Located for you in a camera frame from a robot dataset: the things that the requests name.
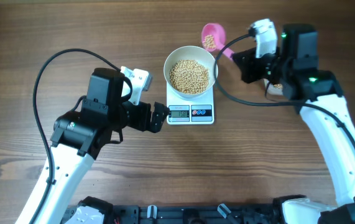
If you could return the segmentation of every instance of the white scale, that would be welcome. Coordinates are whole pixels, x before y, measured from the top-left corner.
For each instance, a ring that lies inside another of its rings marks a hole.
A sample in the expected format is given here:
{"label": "white scale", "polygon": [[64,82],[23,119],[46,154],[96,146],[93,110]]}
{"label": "white scale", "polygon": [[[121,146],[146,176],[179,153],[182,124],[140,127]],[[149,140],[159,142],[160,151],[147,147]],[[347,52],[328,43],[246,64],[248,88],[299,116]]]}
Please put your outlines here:
{"label": "white scale", "polygon": [[213,88],[195,98],[184,99],[177,95],[169,84],[166,84],[166,98],[170,109],[167,117],[168,124],[214,123]]}

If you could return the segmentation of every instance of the wooden table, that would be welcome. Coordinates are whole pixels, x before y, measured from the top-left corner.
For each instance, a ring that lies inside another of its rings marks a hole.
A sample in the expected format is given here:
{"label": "wooden table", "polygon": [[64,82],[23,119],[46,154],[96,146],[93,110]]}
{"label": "wooden table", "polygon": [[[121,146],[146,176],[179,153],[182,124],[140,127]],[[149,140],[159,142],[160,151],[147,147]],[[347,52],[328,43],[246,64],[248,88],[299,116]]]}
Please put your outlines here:
{"label": "wooden table", "polygon": [[[208,22],[221,23],[231,40],[266,17],[279,32],[289,22],[317,28],[320,68],[338,78],[355,124],[355,1],[0,5],[0,223],[17,219],[46,158],[32,112],[32,89],[51,55],[79,47],[117,66],[148,70],[154,81],[142,101],[166,104],[162,70],[171,51],[200,45],[200,31]],[[245,40],[232,49],[254,46]],[[259,83],[240,81],[238,68],[225,58],[219,66],[219,79],[230,93],[265,101]],[[86,93],[96,67],[106,65],[74,53],[61,56],[46,69],[38,107],[47,138],[54,121]],[[217,90],[214,102],[216,122],[211,126],[165,124],[158,134],[125,128],[123,144],[103,147],[70,203],[90,195],[124,205],[216,205],[270,202],[290,194],[334,203],[320,150],[293,108],[238,105]]]}

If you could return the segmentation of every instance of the wooden surface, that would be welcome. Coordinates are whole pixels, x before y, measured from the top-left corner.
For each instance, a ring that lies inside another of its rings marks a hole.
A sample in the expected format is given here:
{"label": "wooden surface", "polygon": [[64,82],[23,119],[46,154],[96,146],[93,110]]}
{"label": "wooden surface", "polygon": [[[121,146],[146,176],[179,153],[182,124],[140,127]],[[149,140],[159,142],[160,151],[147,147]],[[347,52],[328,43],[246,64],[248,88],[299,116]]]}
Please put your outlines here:
{"label": "wooden surface", "polygon": [[[142,101],[166,104],[163,65],[184,45],[200,45],[208,22],[221,23],[231,40],[252,22],[271,18],[319,32],[320,68],[333,71],[355,124],[355,1],[111,1],[0,5],[0,223],[19,216],[45,161],[32,112],[37,72],[55,52],[92,50],[117,66],[150,71]],[[255,46],[245,40],[235,51]],[[68,54],[46,69],[38,92],[39,115],[49,138],[54,121],[87,91],[94,68],[85,54]],[[230,93],[265,101],[260,84],[240,81],[223,58],[219,79]],[[106,146],[80,183],[71,204],[94,196],[125,205],[216,205],[270,202],[305,194],[334,203],[330,175],[318,146],[293,108],[238,105],[215,91],[211,126],[164,125],[158,134],[124,129],[124,142]]]}

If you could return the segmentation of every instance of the pink cup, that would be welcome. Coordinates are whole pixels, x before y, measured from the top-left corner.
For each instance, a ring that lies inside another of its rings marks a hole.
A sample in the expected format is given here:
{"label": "pink cup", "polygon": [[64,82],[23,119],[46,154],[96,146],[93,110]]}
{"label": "pink cup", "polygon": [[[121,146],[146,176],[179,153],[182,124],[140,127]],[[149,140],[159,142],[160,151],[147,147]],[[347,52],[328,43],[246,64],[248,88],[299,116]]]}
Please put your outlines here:
{"label": "pink cup", "polygon": [[[201,34],[201,39],[202,39],[202,45],[205,42],[205,37],[207,35],[212,35],[214,44],[216,46],[215,49],[210,49],[205,46],[203,48],[207,50],[208,52],[212,52],[216,49],[221,50],[224,47],[224,43],[226,42],[226,32],[224,31],[224,28],[217,23],[209,23],[205,25],[202,29],[202,34]],[[224,50],[223,54],[227,56],[228,59],[233,60],[233,51],[229,48]]]}

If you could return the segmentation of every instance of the wood grain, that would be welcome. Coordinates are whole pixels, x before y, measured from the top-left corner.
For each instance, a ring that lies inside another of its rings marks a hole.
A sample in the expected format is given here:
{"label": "wood grain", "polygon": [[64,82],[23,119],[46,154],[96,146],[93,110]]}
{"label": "wood grain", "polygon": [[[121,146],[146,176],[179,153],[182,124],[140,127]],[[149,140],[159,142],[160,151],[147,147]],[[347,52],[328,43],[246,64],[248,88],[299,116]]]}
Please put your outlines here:
{"label": "wood grain", "polygon": [[[355,1],[0,4],[0,223],[17,219],[45,160],[32,89],[52,54],[79,47],[118,66],[148,70],[154,81],[142,101],[166,103],[162,70],[171,51],[200,45],[201,28],[208,22],[221,23],[231,40],[265,17],[279,30],[288,22],[317,28],[320,68],[336,74],[355,124]],[[233,50],[253,46],[245,40]],[[86,93],[93,69],[105,66],[79,53],[51,63],[38,92],[47,137],[56,118]],[[219,67],[219,79],[231,94],[265,101],[260,84],[240,82],[231,62],[223,58]],[[292,108],[237,105],[217,90],[214,101],[216,122],[211,126],[166,124],[158,134],[124,129],[123,144],[102,149],[71,204],[88,195],[125,205],[215,205],[270,202],[289,194],[334,203],[320,150]]]}

